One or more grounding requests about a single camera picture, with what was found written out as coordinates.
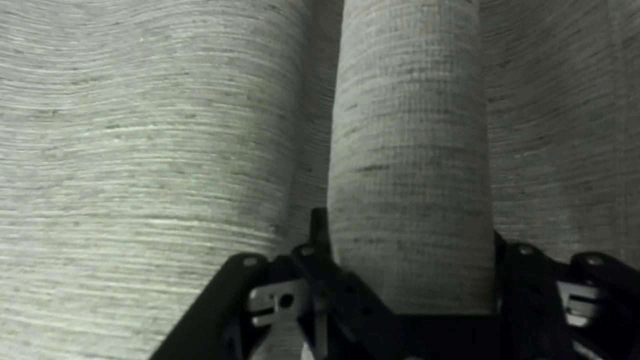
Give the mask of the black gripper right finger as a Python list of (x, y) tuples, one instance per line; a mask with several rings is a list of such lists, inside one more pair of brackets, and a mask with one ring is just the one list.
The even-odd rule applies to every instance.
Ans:
[(640, 360), (640, 270), (606, 254), (568, 262), (529, 243), (496, 244), (508, 360)]

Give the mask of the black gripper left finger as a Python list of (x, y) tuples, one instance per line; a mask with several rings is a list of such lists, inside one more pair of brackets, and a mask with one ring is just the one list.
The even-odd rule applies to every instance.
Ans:
[(292, 322), (315, 360), (401, 360), (394, 315), (331, 254), (328, 213), (310, 213), (309, 241), (274, 260), (231, 256), (150, 360), (251, 360)]

